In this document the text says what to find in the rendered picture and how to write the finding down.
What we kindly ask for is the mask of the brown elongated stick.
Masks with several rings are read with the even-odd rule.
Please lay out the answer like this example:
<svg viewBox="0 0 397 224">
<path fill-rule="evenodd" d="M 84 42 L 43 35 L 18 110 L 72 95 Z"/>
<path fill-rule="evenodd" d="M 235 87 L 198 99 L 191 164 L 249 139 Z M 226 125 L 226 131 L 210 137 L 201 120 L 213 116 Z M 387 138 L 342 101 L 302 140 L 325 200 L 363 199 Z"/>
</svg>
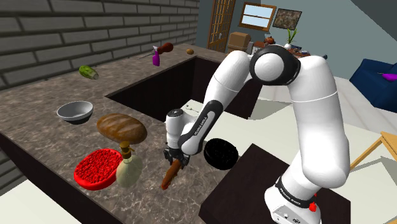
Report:
<svg viewBox="0 0 397 224">
<path fill-rule="evenodd" d="M 181 169 L 181 162 L 178 159 L 175 159 L 170 168 L 167 170 L 164 179 L 161 184 L 161 188 L 166 190 L 171 184 L 172 180 L 178 175 L 179 170 Z"/>
</svg>

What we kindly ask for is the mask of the pale green soap dispenser bottle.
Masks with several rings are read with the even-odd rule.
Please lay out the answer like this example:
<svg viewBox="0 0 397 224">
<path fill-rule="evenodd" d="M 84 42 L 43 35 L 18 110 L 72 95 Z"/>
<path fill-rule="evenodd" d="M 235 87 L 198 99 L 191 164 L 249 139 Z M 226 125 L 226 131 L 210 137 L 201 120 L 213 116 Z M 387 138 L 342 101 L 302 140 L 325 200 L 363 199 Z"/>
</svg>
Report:
<svg viewBox="0 0 397 224">
<path fill-rule="evenodd" d="M 117 167 L 116 181 L 120 186 L 128 188 L 139 179 L 143 170 L 143 161 L 137 155 L 132 154 L 134 150 L 128 141 L 121 142 L 120 148 L 123 160 Z"/>
</svg>

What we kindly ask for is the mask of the black round disc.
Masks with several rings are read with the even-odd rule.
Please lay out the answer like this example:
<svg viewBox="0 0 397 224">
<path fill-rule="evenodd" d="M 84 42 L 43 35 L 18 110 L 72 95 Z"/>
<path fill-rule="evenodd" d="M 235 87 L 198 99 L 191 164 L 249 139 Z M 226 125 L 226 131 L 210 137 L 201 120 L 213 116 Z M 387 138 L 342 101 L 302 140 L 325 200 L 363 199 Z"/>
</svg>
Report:
<svg viewBox="0 0 397 224">
<path fill-rule="evenodd" d="M 224 139 L 214 138 L 205 144 L 204 158 L 209 165 L 224 171 L 236 164 L 239 154 L 233 144 Z"/>
</svg>

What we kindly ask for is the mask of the dark sink basin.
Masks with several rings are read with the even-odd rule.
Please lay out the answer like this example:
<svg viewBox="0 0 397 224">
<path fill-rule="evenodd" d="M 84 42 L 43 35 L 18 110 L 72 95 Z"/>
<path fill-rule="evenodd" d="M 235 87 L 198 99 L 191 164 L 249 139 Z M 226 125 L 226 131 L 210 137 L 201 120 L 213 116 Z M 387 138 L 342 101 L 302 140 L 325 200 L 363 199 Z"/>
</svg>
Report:
<svg viewBox="0 0 397 224">
<path fill-rule="evenodd" d="M 170 110 L 190 100 L 204 101 L 209 81 L 218 67 L 219 62 L 194 57 L 108 94 L 107 98 L 164 122 Z"/>
</svg>

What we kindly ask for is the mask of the dark robot stand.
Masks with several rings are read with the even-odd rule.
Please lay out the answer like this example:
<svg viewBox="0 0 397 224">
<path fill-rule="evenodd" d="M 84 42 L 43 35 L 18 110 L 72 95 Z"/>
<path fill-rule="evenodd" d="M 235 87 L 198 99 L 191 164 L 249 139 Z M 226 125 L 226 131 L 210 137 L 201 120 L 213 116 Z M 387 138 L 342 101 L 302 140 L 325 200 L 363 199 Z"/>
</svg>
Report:
<svg viewBox="0 0 397 224">
<path fill-rule="evenodd" d="M 288 167 L 252 144 L 203 201 L 198 215 L 206 224 L 277 224 L 264 193 Z"/>
</svg>

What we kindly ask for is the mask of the red round bowl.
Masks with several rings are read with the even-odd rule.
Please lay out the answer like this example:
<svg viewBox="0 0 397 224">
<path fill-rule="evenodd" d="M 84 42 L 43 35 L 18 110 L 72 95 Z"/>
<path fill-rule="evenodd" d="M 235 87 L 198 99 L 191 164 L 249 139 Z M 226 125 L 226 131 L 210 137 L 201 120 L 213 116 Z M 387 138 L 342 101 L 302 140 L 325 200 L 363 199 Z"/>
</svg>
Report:
<svg viewBox="0 0 397 224">
<path fill-rule="evenodd" d="M 123 160 L 114 149 L 99 149 L 87 155 L 75 168 L 74 180 L 87 190 L 107 188 L 116 181 L 116 169 Z"/>
</svg>

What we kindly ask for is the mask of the grey bowl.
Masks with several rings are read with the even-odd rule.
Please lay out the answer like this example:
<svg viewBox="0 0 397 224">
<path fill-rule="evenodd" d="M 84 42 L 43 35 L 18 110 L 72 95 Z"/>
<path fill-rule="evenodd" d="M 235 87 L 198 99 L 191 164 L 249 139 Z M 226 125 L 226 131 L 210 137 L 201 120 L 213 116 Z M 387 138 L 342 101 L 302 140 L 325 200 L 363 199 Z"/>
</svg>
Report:
<svg viewBox="0 0 397 224">
<path fill-rule="evenodd" d="M 89 120 L 94 111 L 94 106 L 87 101 L 74 101 L 61 106 L 57 115 L 63 121 L 71 124 L 82 124 Z"/>
</svg>

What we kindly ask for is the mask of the green cucumber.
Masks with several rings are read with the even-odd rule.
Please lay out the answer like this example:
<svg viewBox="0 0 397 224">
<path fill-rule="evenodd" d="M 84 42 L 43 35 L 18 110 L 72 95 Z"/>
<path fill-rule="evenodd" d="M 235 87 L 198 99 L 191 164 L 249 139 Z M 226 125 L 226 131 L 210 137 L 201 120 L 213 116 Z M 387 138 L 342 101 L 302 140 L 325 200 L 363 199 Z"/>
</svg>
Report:
<svg viewBox="0 0 397 224">
<path fill-rule="evenodd" d="M 99 75 L 97 73 L 97 71 L 93 68 L 91 68 L 90 66 L 87 65 L 82 65 L 79 68 L 79 73 L 91 80 L 98 80 L 99 79 Z"/>
</svg>

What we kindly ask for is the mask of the brown cardboard box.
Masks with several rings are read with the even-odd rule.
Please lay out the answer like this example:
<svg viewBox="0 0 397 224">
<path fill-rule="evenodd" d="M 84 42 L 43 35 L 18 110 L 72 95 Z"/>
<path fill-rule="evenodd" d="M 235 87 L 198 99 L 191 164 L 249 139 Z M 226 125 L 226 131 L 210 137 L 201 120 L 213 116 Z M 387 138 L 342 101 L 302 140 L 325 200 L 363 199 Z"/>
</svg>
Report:
<svg viewBox="0 0 397 224">
<path fill-rule="evenodd" d="M 243 52 L 250 52 L 252 50 L 252 42 L 251 42 L 251 36 L 246 33 L 242 32 L 233 32 L 230 34 L 229 40 L 228 40 L 228 51 L 227 53 L 230 53 L 234 50 L 240 50 Z"/>
</svg>

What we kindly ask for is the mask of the wooden lattice door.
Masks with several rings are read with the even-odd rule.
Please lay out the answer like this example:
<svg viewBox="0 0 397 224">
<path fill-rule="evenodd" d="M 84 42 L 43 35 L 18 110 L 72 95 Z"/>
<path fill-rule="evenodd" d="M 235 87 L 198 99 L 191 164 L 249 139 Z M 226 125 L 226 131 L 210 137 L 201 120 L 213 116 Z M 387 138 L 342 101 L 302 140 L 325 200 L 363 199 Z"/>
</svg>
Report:
<svg viewBox="0 0 397 224">
<path fill-rule="evenodd" d="M 213 0 L 207 49 L 225 52 L 236 0 Z"/>
</svg>

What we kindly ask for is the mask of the cluttered side table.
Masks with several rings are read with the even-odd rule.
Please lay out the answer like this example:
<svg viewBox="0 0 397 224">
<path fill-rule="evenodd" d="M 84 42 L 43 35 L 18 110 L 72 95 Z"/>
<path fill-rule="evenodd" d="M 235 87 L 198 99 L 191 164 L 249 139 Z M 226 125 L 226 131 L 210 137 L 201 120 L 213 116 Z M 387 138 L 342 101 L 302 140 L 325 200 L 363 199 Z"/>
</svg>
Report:
<svg viewBox="0 0 397 224">
<path fill-rule="evenodd" d="M 285 49 L 291 54 L 293 54 L 296 58 L 302 58 L 302 57 L 307 57 L 310 56 L 310 53 L 308 51 L 302 50 L 301 47 L 292 45 L 291 43 L 293 42 L 293 38 L 295 37 L 297 31 L 295 30 L 289 30 L 288 31 L 288 38 L 287 38 L 287 43 L 283 45 Z M 269 36 L 265 38 L 263 41 L 256 41 L 253 44 L 253 47 L 251 48 L 251 55 L 254 55 L 256 52 L 259 50 L 265 48 L 268 45 L 275 45 L 275 39 L 272 36 Z"/>
</svg>

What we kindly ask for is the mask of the blue sofa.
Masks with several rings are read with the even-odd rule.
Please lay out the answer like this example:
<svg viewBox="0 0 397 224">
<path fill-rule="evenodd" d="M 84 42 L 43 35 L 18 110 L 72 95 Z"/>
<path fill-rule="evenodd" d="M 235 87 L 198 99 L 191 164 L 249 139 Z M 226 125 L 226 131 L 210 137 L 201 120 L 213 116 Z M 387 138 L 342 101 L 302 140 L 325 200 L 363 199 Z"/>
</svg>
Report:
<svg viewBox="0 0 397 224">
<path fill-rule="evenodd" d="M 388 64 L 363 59 L 349 81 L 372 106 L 397 113 L 397 80 L 389 81 L 382 76 L 382 73 L 397 74 L 397 62 Z"/>
</svg>

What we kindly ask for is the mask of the light wooden table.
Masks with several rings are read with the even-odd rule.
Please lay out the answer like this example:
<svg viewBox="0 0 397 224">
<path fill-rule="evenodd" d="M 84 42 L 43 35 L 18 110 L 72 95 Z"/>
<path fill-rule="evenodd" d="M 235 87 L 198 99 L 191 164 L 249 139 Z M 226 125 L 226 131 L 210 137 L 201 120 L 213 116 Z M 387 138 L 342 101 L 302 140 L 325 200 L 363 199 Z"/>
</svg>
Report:
<svg viewBox="0 0 397 224">
<path fill-rule="evenodd" d="M 388 132 L 382 131 L 380 137 L 368 147 L 353 163 L 350 164 L 350 170 L 353 170 L 361 161 L 363 161 L 371 152 L 378 146 L 383 144 L 391 156 L 397 161 L 397 136 Z"/>
</svg>

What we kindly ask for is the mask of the brown-handled kitchen tool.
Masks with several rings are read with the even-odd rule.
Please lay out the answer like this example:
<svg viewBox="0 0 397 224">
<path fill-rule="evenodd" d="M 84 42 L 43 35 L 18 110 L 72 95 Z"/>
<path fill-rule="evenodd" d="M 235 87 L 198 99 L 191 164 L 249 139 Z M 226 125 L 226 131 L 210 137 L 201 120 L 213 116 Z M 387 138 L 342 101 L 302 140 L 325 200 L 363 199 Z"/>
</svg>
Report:
<svg viewBox="0 0 397 224">
<path fill-rule="evenodd" d="M 150 55 L 154 55 L 156 52 L 159 55 L 161 55 L 161 54 L 163 54 L 165 52 L 171 52 L 173 50 L 173 48 L 174 48 L 174 45 L 172 43 L 170 43 L 170 42 L 164 43 L 162 46 L 153 46 L 153 49 L 152 49 L 152 51 L 150 51 L 149 54 L 144 55 L 144 56 L 140 57 L 139 59 L 148 57 Z"/>
</svg>

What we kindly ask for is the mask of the dark wall picture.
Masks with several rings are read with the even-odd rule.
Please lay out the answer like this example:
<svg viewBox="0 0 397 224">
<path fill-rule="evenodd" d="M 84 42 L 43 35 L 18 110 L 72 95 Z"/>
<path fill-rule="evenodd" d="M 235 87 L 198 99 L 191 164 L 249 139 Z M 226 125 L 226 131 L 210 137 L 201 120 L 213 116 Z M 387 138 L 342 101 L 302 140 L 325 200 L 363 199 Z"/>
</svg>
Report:
<svg viewBox="0 0 397 224">
<path fill-rule="evenodd" d="M 273 26 L 280 29 L 295 30 L 301 15 L 301 11 L 279 8 Z"/>
</svg>

